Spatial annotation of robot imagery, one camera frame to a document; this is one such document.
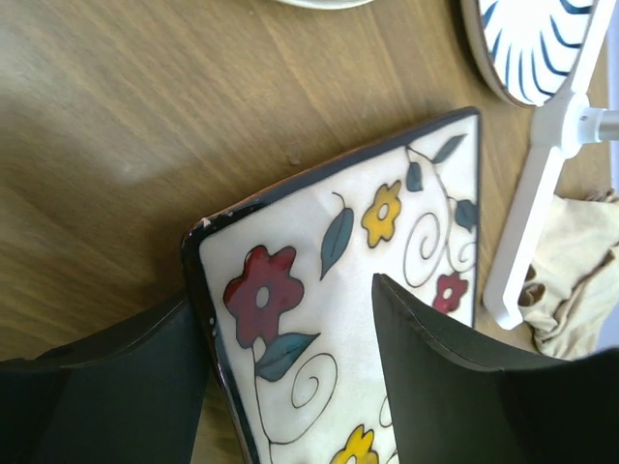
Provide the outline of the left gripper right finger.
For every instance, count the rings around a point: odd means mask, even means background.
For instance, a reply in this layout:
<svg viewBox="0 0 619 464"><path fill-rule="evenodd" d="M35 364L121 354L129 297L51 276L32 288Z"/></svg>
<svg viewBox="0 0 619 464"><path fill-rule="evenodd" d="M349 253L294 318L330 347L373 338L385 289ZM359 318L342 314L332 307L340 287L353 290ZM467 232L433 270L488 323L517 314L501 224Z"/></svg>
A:
<svg viewBox="0 0 619 464"><path fill-rule="evenodd" d="M614 463L618 352L561 361L505 344L372 281L403 463Z"/></svg>

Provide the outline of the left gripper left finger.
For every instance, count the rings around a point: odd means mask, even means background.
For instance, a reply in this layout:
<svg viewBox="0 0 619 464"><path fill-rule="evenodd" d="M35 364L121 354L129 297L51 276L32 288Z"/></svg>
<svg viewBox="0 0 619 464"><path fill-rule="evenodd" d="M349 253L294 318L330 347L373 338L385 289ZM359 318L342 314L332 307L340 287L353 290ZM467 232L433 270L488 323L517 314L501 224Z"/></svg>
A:
<svg viewBox="0 0 619 464"><path fill-rule="evenodd" d="M39 357L1 363L4 463L188 463L208 377L183 294Z"/></svg>

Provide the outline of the square leaf pattern plate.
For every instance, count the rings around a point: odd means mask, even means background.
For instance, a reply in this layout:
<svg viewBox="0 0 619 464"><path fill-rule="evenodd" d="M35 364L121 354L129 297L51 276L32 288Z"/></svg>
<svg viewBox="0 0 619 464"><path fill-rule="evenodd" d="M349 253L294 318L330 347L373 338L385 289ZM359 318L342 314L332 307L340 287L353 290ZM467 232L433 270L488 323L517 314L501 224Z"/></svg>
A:
<svg viewBox="0 0 619 464"><path fill-rule="evenodd" d="M399 463L372 310L389 276L475 319L481 114L446 113L205 217L182 264L249 463Z"/></svg>

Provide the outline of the blue striped white plate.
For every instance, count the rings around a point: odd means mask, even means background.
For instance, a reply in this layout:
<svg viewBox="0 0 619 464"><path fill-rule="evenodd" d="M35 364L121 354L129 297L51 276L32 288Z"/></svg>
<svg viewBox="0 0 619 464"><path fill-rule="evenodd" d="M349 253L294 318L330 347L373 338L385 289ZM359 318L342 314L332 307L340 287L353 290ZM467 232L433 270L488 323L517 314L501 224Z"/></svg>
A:
<svg viewBox="0 0 619 464"><path fill-rule="evenodd" d="M542 106L570 76L595 1L462 1L468 41L487 85L502 99Z"/></svg>

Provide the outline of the cream round plate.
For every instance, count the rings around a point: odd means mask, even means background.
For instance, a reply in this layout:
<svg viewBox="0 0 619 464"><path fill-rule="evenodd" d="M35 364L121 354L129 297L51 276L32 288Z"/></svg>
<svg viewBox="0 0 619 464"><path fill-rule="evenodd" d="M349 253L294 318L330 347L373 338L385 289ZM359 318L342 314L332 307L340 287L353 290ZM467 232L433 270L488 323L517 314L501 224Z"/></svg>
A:
<svg viewBox="0 0 619 464"><path fill-rule="evenodd" d="M311 10L340 11L358 8L373 0L277 0L279 3Z"/></svg>

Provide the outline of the white clothes rack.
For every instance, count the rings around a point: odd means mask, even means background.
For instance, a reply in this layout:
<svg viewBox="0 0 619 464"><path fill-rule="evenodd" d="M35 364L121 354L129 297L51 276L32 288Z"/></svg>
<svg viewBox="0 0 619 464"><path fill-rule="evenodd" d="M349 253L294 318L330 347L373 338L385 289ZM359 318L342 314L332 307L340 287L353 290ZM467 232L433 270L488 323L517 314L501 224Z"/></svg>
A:
<svg viewBox="0 0 619 464"><path fill-rule="evenodd" d="M504 330L522 321L518 297L545 226L566 160L586 144L615 140L618 114L591 106L587 92L615 4L595 1L584 44L560 90L533 109L529 153L483 291L485 308Z"/></svg>

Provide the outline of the beige cloth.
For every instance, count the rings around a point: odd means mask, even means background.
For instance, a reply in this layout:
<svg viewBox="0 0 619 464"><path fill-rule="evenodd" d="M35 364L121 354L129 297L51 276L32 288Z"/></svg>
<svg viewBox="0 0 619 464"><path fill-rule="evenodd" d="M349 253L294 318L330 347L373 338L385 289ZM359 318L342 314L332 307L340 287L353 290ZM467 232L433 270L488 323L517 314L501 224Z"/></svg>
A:
<svg viewBox="0 0 619 464"><path fill-rule="evenodd" d="M518 309L544 355L592 354L618 303L618 194L554 196L529 265Z"/></svg>

